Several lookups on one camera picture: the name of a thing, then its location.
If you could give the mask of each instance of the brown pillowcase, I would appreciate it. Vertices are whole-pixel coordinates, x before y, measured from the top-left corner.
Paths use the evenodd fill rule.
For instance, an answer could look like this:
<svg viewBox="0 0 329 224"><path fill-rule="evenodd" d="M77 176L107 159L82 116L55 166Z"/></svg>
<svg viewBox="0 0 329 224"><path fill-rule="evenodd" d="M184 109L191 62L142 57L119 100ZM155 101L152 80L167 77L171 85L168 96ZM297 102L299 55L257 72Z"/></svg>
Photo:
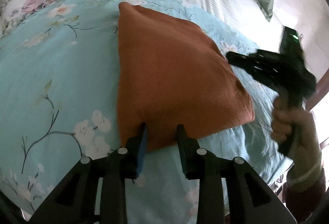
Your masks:
<svg viewBox="0 0 329 224"><path fill-rule="evenodd" d="M147 124L148 149L253 121L251 97L215 42L196 24L141 6L119 4L120 81L117 119L122 145Z"/></svg>

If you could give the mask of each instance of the blue bedding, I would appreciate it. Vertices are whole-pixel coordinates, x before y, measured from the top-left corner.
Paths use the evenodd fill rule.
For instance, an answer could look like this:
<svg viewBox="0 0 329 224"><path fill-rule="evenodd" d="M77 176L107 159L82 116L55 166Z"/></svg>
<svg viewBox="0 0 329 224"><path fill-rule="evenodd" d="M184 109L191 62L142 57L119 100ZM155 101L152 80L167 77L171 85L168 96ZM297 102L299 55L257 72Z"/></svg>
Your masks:
<svg viewBox="0 0 329 224"><path fill-rule="evenodd" d="M119 148L116 96L120 73L118 4L127 1L190 20L222 53L258 46L184 0L59 0L0 39L0 189L30 214L84 155ZM199 140L219 157L241 156L268 184L291 164L270 139L276 93L233 68L253 98L256 119ZM177 146L148 153L126 182L128 221L195 223L198 181L182 173ZM228 212L227 192L224 190Z"/></svg>

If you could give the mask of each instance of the white wall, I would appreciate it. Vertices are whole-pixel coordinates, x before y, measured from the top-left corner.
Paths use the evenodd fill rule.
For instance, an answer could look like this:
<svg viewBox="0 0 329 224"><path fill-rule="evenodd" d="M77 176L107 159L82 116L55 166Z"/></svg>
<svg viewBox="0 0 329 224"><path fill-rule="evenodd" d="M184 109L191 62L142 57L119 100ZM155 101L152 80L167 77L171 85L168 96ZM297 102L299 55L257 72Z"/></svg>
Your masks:
<svg viewBox="0 0 329 224"><path fill-rule="evenodd" d="M325 0L274 0L274 13L283 25L303 34L308 69L317 80L329 68L329 6Z"/></svg>

